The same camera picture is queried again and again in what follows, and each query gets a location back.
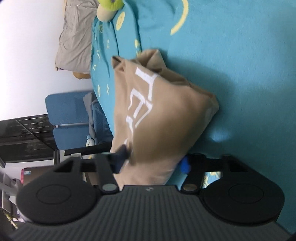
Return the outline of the tan t-shirt with white print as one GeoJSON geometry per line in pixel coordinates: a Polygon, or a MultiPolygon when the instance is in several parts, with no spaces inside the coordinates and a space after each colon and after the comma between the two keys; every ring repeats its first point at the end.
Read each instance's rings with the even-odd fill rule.
{"type": "Polygon", "coordinates": [[[166,67],[160,51],[114,56],[112,152],[129,157],[114,178],[125,185],[164,185],[219,109],[214,94],[166,67]]]}

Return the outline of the small blue white toy figure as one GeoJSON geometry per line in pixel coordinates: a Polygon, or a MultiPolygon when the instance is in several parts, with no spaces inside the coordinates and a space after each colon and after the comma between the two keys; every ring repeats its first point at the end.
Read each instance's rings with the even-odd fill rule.
{"type": "Polygon", "coordinates": [[[88,135],[86,140],[86,147],[90,147],[94,145],[95,145],[95,140],[90,135],[88,135]]]}

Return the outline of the near blue covered chair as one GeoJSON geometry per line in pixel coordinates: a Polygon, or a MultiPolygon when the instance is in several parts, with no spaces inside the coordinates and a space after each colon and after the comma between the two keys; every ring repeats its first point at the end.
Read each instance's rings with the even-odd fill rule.
{"type": "MultiPolygon", "coordinates": [[[[54,126],[53,135],[60,150],[81,148],[86,146],[89,134],[89,120],[83,97],[90,91],[66,92],[51,94],[46,97],[45,104],[50,123],[54,126]]],[[[100,103],[92,105],[95,144],[111,142],[112,132],[100,103]]]]}

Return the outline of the grey cloth on chair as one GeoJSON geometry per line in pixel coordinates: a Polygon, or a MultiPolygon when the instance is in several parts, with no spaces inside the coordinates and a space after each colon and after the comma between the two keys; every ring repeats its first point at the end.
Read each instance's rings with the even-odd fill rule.
{"type": "Polygon", "coordinates": [[[83,97],[83,102],[85,105],[86,112],[88,114],[88,120],[89,120],[89,134],[90,136],[95,139],[96,133],[94,129],[94,120],[93,120],[93,110],[92,105],[97,102],[96,96],[94,92],[89,92],[83,97]]]}

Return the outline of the black window grille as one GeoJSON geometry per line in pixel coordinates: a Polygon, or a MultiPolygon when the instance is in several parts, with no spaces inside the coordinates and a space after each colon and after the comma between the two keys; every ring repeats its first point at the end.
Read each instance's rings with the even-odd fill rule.
{"type": "Polygon", "coordinates": [[[57,145],[47,114],[1,121],[1,165],[53,159],[57,145]]]}

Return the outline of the brown cabinet with pink box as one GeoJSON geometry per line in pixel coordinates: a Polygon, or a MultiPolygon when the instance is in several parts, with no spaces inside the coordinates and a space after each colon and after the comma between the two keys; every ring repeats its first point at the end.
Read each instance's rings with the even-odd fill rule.
{"type": "Polygon", "coordinates": [[[45,172],[49,171],[52,169],[53,166],[39,166],[39,167],[29,167],[29,168],[24,168],[21,171],[21,183],[22,185],[27,185],[34,179],[40,177],[43,175],[45,172]]]}

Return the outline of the grey pillow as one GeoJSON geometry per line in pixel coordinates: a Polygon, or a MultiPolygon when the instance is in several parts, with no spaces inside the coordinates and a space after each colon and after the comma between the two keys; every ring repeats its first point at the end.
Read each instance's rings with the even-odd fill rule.
{"type": "Polygon", "coordinates": [[[57,70],[90,73],[92,23],[98,1],[64,1],[64,25],[55,58],[57,70]]]}

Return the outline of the teal patterned bed sheet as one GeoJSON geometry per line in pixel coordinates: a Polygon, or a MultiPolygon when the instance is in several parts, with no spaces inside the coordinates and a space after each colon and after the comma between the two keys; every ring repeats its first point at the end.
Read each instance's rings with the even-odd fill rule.
{"type": "Polygon", "coordinates": [[[295,232],[295,1],[125,1],[92,25],[91,78],[114,129],[114,55],[158,49],[166,66],[215,94],[220,109],[193,147],[231,154],[285,193],[295,232]]]}

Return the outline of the green and beige plush toy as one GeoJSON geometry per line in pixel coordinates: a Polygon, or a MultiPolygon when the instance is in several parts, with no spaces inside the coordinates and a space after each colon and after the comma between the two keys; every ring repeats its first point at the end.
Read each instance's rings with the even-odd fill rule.
{"type": "Polygon", "coordinates": [[[112,20],[115,14],[123,8],[123,0],[98,0],[97,18],[101,22],[112,20]]]}

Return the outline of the white table with black frame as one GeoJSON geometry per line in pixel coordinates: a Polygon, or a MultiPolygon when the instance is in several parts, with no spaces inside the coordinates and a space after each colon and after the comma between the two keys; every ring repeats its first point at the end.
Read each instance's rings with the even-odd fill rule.
{"type": "Polygon", "coordinates": [[[98,145],[87,146],[81,148],[55,150],[54,151],[54,166],[68,159],[70,156],[78,156],[84,159],[95,158],[97,154],[109,153],[111,149],[111,142],[100,142],[98,145]]]}

